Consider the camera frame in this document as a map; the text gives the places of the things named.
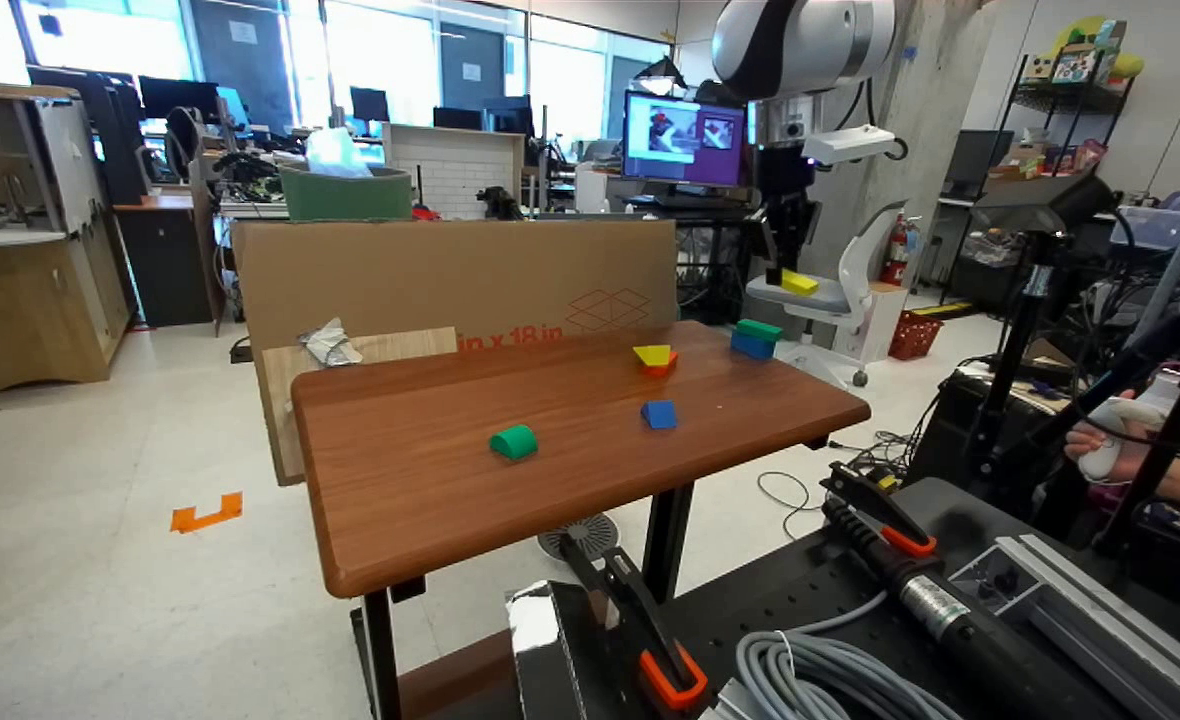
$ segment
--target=yellow block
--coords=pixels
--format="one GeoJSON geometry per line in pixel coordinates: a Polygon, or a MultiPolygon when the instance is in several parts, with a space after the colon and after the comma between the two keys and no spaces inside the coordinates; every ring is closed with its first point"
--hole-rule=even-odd
{"type": "Polygon", "coordinates": [[[820,288],[820,279],[801,275],[801,272],[783,272],[779,286],[783,286],[783,294],[791,294],[791,296],[815,296],[815,288],[820,288]]]}
{"type": "Polygon", "coordinates": [[[632,356],[635,356],[645,369],[668,369],[668,366],[671,366],[671,344],[635,344],[632,356]]]}

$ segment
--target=cabinet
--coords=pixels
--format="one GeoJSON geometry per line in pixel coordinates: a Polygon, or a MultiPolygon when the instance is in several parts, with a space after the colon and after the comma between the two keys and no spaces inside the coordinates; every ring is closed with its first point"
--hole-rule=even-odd
{"type": "Polygon", "coordinates": [[[208,211],[189,192],[118,203],[118,228],[142,325],[208,325],[219,317],[208,211]]]}
{"type": "Polygon", "coordinates": [[[105,381],[128,329],[110,228],[0,247],[0,387],[105,381]]]}

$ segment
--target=toy block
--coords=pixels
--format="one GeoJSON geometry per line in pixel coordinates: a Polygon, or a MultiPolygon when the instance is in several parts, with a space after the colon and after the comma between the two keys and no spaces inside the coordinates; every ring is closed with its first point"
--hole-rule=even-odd
{"type": "Polygon", "coordinates": [[[740,322],[737,336],[756,336],[756,342],[778,344],[783,332],[778,325],[765,325],[765,322],[740,322]]]}
{"type": "Polygon", "coordinates": [[[640,375],[668,381],[676,373],[671,344],[635,344],[632,356],[640,359],[640,375]]]}
{"type": "Polygon", "coordinates": [[[791,296],[815,296],[820,279],[803,275],[803,272],[783,272],[779,288],[791,296]]]}
{"type": "Polygon", "coordinates": [[[765,359],[778,356],[778,342],[759,342],[759,336],[737,332],[734,336],[734,351],[765,366],[765,359]]]}
{"type": "Polygon", "coordinates": [[[632,344],[632,356],[645,366],[645,369],[668,369],[676,359],[671,344],[632,344]]]}
{"type": "Polygon", "coordinates": [[[645,401],[640,421],[652,431],[676,431],[676,406],[671,401],[645,401]]]}
{"type": "Polygon", "coordinates": [[[528,461],[541,454],[541,435],[528,424],[510,424],[493,435],[493,454],[503,461],[528,461]]]}

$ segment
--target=wooden table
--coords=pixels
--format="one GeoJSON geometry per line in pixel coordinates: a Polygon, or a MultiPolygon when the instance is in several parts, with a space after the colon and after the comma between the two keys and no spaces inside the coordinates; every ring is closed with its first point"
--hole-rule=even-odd
{"type": "Polygon", "coordinates": [[[324,583],[366,595],[357,645],[379,717],[402,717],[389,593],[502,544],[567,528],[652,497],[645,580],[671,599],[694,482],[815,445],[870,406],[783,366],[727,351],[727,336],[671,325],[648,336],[566,342],[296,381],[308,497],[324,583]],[[679,351],[671,381],[645,381],[635,342],[679,351]],[[679,409],[671,435],[640,406],[679,409]],[[534,424],[541,456],[498,461],[487,435],[534,424]]]}

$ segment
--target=blue block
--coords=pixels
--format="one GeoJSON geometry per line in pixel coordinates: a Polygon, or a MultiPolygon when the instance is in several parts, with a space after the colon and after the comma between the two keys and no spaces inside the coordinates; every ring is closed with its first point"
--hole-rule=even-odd
{"type": "Polygon", "coordinates": [[[752,356],[752,359],[772,359],[778,356],[778,342],[759,342],[750,332],[734,332],[734,351],[752,356]]]}
{"type": "Polygon", "coordinates": [[[652,431],[676,431],[676,406],[671,401],[645,401],[640,421],[652,431]]]}

